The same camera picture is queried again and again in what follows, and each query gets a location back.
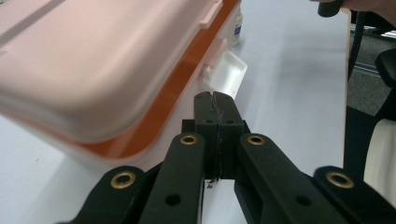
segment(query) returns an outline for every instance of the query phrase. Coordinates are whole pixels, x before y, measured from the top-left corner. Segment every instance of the chair leg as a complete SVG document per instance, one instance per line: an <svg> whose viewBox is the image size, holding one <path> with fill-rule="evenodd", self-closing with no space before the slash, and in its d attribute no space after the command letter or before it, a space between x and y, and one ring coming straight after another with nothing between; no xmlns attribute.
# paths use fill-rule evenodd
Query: chair leg
<svg viewBox="0 0 396 224"><path fill-rule="evenodd" d="M375 117L378 119L396 120L396 88L390 90L387 100L382 104Z"/></svg>
<svg viewBox="0 0 396 224"><path fill-rule="evenodd" d="M346 108L344 169L363 179L371 136L379 119L357 109Z"/></svg>

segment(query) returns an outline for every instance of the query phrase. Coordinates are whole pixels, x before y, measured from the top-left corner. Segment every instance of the cable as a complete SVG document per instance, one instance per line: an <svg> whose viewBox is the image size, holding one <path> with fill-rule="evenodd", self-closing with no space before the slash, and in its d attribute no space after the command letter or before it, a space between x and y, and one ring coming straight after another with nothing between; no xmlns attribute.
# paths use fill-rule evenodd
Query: cable
<svg viewBox="0 0 396 224"><path fill-rule="evenodd" d="M356 60L358 59L359 49L361 47L361 38L363 37L364 23L366 21L367 12L358 12L356 18L356 29L353 35L352 49L349 53L347 80L352 76L353 68L355 67Z"/></svg>

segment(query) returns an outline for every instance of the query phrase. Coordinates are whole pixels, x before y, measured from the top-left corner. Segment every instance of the mounting hole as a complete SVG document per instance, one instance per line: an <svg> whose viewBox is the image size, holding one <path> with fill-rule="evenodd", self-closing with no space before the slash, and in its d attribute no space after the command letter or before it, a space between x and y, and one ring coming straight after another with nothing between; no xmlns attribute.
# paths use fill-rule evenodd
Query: mounting hole
<svg viewBox="0 0 396 224"><path fill-rule="evenodd" d="M192 135L186 135L180 139L180 142L184 145L194 145L197 141L197 138Z"/></svg>
<svg viewBox="0 0 396 224"><path fill-rule="evenodd" d="M165 202L166 202L166 204L168 204L170 206L178 205L181 202L180 195L178 195L178 194L170 194L170 195L168 195L165 198Z"/></svg>
<svg viewBox="0 0 396 224"><path fill-rule="evenodd" d="M326 178L330 181L330 183L334 184L338 188L352 189L355 187L353 180L349 176L340 172L328 172L326 174Z"/></svg>
<svg viewBox="0 0 396 224"><path fill-rule="evenodd" d="M261 136L258 135L253 135L250 136L247 141L252 144L252 145L256 145L256 146L262 146L265 143L265 139Z"/></svg>
<svg viewBox="0 0 396 224"><path fill-rule="evenodd" d="M303 206L311 205L311 200L308 197L304 196L304 195L297 195L296 196L296 202L299 203L300 205L303 205Z"/></svg>
<svg viewBox="0 0 396 224"><path fill-rule="evenodd" d="M129 171L123 171L111 178L111 187L113 189L126 189L136 181L136 175Z"/></svg>

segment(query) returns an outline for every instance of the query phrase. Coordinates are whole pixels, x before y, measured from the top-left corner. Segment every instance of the brass insert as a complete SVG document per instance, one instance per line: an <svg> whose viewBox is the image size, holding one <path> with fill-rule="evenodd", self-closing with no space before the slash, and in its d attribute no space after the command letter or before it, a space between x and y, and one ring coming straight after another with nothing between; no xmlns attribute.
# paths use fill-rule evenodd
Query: brass insert
<svg viewBox="0 0 396 224"><path fill-rule="evenodd" d="M136 181L136 175L129 171L122 171L113 176L111 179L111 187L114 189L126 189Z"/></svg>
<svg viewBox="0 0 396 224"><path fill-rule="evenodd" d="M258 135L252 135L250 136L247 141L252 144L252 145L256 145L256 146L262 146L265 144L265 139L261 136Z"/></svg>
<svg viewBox="0 0 396 224"><path fill-rule="evenodd" d="M198 139L193 135L186 135L180 138L180 142L184 145L194 145Z"/></svg>
<svg viewBox="0 0 396 224"><path fill-rule="evenodd" d="M353 180L343 173L339 172L328 172L326 174L326 178L330 181L330 183L334 184L338 188L342 189L352 189L355 187L355 183Z"/></svg>

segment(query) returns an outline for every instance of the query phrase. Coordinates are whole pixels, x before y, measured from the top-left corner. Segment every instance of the white table surface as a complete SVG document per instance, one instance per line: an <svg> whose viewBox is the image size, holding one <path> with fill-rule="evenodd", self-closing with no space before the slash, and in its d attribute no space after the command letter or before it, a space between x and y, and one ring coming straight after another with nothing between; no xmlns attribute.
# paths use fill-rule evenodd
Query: white table surface
<svg viewBox="0 0 396 224"><path fill-rule="evenodd" d="M323 19L308 0L246 0L242 10L233 50L248 70L235 102L250 130L272 138L309 175L320 166L342 166L349 15ZM178 108L171 121L180 127L189 116ZM159 143L170 142L167 129ZM0 223L71 220L106 171L4 117L0 139ZM163 158L168 146L162 148L131 164L147 170ZM205 191L203 223L244 222L233 181Z"/></svg>

